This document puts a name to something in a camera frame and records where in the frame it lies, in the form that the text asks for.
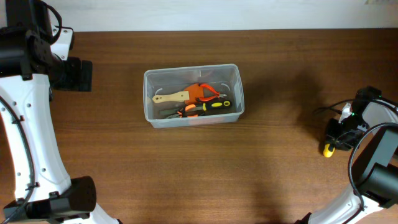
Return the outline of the orange scraper wooden handle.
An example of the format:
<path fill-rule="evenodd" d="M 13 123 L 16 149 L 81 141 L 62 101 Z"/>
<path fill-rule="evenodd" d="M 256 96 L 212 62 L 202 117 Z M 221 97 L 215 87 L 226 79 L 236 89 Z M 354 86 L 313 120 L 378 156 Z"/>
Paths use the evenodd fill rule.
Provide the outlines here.
<path fill-rule="evenodd" d="M 169 95 L 155 95 L 152 97 L 154 103 L 165 103 L 165 102 L 182 102 L 186 105 L 197 103 L 197 99 L 204 97 L 203 88 L 199 84 L 192 84 L 184 91 L 179 91 Z"/>

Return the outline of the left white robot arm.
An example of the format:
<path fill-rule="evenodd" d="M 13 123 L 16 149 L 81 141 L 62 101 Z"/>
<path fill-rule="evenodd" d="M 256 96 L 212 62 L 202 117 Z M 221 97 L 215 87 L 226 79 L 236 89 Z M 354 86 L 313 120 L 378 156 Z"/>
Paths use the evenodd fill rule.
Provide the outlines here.
<path fill-rule="evenodd" d="M 14 166 L 6 223 L 116 223 L 98 204 L 89 176 L 71 178 L 50 113 L 54 90 L 91 91 L 93 64 L 70 57 L 74 31 L 46 2 L 5 3 L 1 29 L 1 119 Z"/>

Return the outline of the red handled wire cutters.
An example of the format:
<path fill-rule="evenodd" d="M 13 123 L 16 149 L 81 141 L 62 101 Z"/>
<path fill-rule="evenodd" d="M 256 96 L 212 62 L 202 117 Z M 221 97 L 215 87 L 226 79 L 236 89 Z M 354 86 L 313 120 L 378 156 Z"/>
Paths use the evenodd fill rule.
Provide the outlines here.
<path fill-rule="evenodd" d="M 199 87 L 202 88 L 202 90 L 209 91 L 209 92 L 211 92 L 213 94 L 212 96 L 209 96 L 209 97 L 204 97 L 204 96 L 198 97 L 197 101 L 199 101 L 199 102 L 208 102 L 208 101 L 211 101 L 211 100 L 220 100 L 220 99 L 226 99 L 227 98 L 226 94 L 223 94 L 223 93 L 220 93 L 220 92 L 216 91 L 209 84 L 202 83 L 202 84 L 199 84 Z"/>

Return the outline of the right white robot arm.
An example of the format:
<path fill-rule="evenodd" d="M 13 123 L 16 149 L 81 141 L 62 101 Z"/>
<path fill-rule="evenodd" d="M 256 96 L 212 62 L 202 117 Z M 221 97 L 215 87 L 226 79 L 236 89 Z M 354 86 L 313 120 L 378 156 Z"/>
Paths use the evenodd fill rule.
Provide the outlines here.
<path fill-rule="evenodd" d="M 349 186 L 323 209 L 308 213 L 299 223 L 357 223 L 374 212 L 397 204 L 397 103 L 372 86 L 341 101 L 340 118 L 328 121 L 325 157 L 349 151 Z"/>

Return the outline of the yellow black screwdriver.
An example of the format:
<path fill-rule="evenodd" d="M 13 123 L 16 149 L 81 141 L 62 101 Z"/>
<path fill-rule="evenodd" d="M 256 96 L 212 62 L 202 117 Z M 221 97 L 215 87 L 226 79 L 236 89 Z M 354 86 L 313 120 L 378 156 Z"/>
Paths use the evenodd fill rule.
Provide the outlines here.
<path fill-rule="evenodd" d="M 325 144 L 323 150 L 323 156 L 326 158 L 330 158 L 335 152 L 335 146 L 331 143 Z"/>

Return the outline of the orange black needle-nose pliers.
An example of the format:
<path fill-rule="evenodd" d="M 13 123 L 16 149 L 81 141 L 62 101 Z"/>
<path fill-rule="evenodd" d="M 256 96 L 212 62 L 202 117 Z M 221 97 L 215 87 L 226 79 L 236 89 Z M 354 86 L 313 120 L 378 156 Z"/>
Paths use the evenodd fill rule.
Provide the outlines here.
<path fill-rule="evenodd" d="M 161 115 L 167 115 L 167 119 L 171 118 L 194 118 L 198 116 L 203 116 L 205 110 L 202 105 L 188 105 L 183 108 L 163 110 L 160 112 Z"/>

